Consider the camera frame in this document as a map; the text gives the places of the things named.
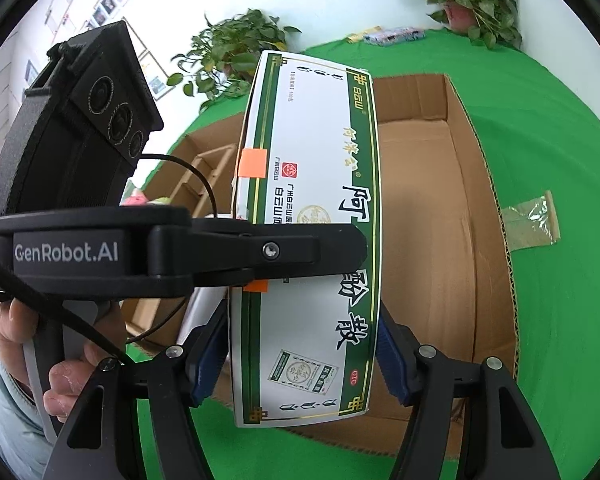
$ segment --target small package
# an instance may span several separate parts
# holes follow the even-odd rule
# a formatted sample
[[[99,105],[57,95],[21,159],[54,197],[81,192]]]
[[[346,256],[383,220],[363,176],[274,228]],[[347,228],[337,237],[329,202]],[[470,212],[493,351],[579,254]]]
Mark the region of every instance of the small package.
[[[361,32],[354,32],[353,34],[349,34],[345,38],[345,40],[347,40],[347,43],[357,43],[359,41],[364,40],[365,35],[371,34],[372,32],[379,32],[380,30],[382,30],[382,27],[380,27],[380,25],[376,25],[375,27],[366,28]]]
[[[388,46],[403,41],[415,41],[424,38],[424,30],[413,27],[390,28],[365,34],[365,43],[379,46]]]

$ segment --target person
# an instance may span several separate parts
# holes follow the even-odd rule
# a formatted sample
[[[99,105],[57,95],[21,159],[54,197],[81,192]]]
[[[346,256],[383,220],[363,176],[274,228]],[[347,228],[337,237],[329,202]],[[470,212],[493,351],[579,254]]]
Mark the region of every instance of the person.
[[[34,335],[38,314],[18,300],[0,303],[0,456],[18,480],[40,480],[51,455],[36,409],[22,344]],[[95,328],[119,348],[125,347],[125,322],[117,303]],[[49,371],[51,389],[44,409],[64,422],[96,365],[109,355],[91,341],[78,360],[65,360]]]

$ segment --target screw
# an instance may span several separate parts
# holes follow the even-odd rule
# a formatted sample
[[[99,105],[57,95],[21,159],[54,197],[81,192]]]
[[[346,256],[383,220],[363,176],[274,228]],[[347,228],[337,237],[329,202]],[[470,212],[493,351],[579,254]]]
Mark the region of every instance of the screw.
[[[420,348],[418,348],[418,353],[422,357],[431,359],[432,357],[435,357],[438,352],[431,345],[422,345]]]
[[[487,366],[491,370],[500,370],[502,368],[502,361],[497,357],[487,357]]]
[[[164,353],[167,355],[167,357],[169,359],[180,357],[183,352],[184,352],[184,350],[182,349],[182,346],[178,346],[178,345],[170,346],[169,348],[167,348],[164,351]]]
[[[100,362],[100,370],[103,372],[110,372],[116,367],[116,360],[113,357],[107,357]]]
[[[275,242],[267,242],[262,247],[262,255],[267,260],[275,260],[280,256],[280,247]]]

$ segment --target finger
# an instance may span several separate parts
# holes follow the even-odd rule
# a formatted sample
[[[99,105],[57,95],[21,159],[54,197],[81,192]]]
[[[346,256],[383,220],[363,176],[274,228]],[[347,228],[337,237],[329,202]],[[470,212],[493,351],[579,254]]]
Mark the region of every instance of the finger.
[[[94,369],[84,361],[62,361],[49,370],[49,385],[59,395],[80,395]]]
[[[33,337],[38,327],[38,313],[19,300],[0,303],[0,333],[14,343]]]
[[[94,325],[94,328],[118,348],[123,349],[125,347],[125,320],[122,317],[122,311],[117,303],[111,303],[107,315],[99,320],[99,322]],[[110,354],[97,346],[96,343],[87,341],[84,344],[84,357],[88,363],[97,366],[104,358],[110,357]]]
[[[47,390],[42,397],[45,411],[51,416],[67,418],[74,408],[77,396],[66,396],[56,394],[53,390]]]
[[[8,305],[8,303],[0,304],[0,320],[3,317],[8,318]],[[29,386],[29,375],[27,374],[22,345],[4,336],[2,333],[3,325],[5,323],[0,322],[0,363],[14,379],[25,386]]]

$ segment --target green table surface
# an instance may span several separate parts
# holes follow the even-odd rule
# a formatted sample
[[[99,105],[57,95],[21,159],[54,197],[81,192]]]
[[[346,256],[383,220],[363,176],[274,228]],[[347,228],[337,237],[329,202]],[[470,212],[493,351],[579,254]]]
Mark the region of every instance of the green table surface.
[[[600,457],[600,121],[525,54],[504,47],[490,52],[446,31],[390,47],[334,42],[305,53],[364,68],[375,78],[449,74],[482,143],[500,205],[552,191],[562,240],[512,254],[518,383],[562,480],[582,480]],[[244,98],[218,103],[187,132],[245,106]],[[149,478],[159,479],[145,403],[140,414]],[[282,430],[239,430],[231,411],[212,400],[193,418],[217,480],[380,480],[393,464]],[[455,468],[445,463],[441,478],[454,478]]]

